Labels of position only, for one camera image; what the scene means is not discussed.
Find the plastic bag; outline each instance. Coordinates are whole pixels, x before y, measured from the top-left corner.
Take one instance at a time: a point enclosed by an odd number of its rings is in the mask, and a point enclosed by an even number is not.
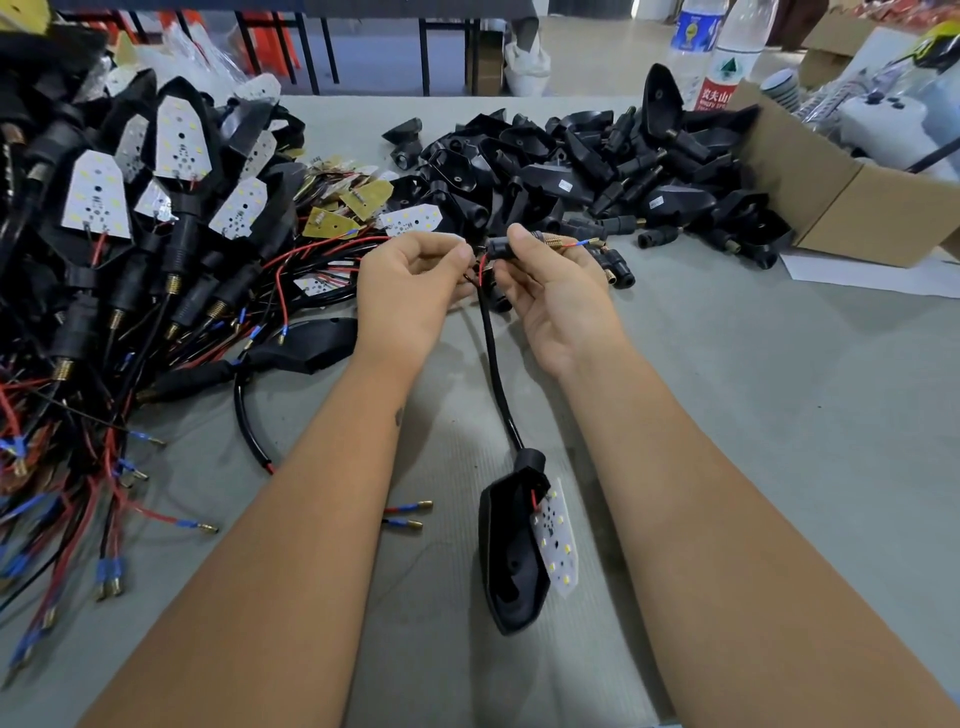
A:
[[[540,34],[534,38],[530,52],[521,50],[515,41],[503,49],[507,62],[507,85],[515,96],[542,96],[550,81],[550,54],[540,45]]]
[[[136,46],[137,60],[154,69],[157,87],[182,76],[198,91],[209,94],[214,106],[223,106],[247,76],[213,44],[203,26],[191,26],[190,33],[194,40],[179,23],[172,23],[163,31],[163,45]]]

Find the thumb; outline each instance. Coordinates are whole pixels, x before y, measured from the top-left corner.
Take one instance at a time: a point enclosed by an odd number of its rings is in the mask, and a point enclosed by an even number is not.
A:
[[[550,250],[522,225],[514,223],[507,228],[510,247],[523,268],[539,283],[566,278],[570,261]]]
[[[458,283],[464,282],[464,273],[473,265],[473,250],[467,243],[458,243],[449,251],[427,276],[442,280],[452,290]]]

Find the forearm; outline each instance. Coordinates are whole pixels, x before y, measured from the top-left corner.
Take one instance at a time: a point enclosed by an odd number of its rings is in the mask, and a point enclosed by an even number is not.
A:
[[[960,712],[628,345],[563,382],[685,726],[954,726]]]
[[[355,357],[82,726],[340,725],[411,383]]]

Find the white paper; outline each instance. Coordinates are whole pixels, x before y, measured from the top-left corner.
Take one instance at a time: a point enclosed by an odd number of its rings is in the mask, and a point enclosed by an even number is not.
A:
[[[803,250],[793,250],[781,257],[793,280],[960,299],[960,262],[941,248],[913,268],[895,268]]]

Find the plastic bottle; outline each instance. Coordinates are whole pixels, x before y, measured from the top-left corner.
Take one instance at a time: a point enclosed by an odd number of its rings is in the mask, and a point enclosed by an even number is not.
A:
[[[729,0],[684,0],[677,17],[667,65],[688,108],[697,98],[728,5]]]
[[[736,85],[750,73],[767,44],[777,4],[778,0],[736,0],[710,56],[696,109],[722,109],[727,105]]]

